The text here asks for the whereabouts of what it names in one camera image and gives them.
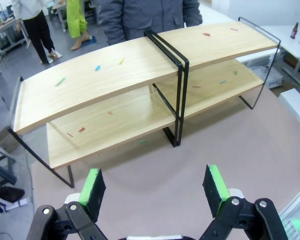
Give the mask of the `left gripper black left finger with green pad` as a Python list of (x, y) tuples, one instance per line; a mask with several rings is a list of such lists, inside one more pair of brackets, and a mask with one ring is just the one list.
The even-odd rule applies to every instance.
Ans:
[(60, 208), (41, 205), (35, 211), (28, 240), (65, 240), (78, 234), (82, 240), (105, 240), (96, 225), (106, 185), (100, 168), (90, 169), (78, 200), (65, 202)]

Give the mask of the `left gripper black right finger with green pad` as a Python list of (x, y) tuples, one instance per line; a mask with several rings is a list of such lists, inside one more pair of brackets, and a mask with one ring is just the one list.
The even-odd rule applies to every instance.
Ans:
[(250, 240), (287, 240), (287, 234), (272, 200), (254, 203), (231, 195), (216, 165), (207, 165), (202, 183), (213, 217), (201, 240), (225, 240), (232, 229), (244, 230)]

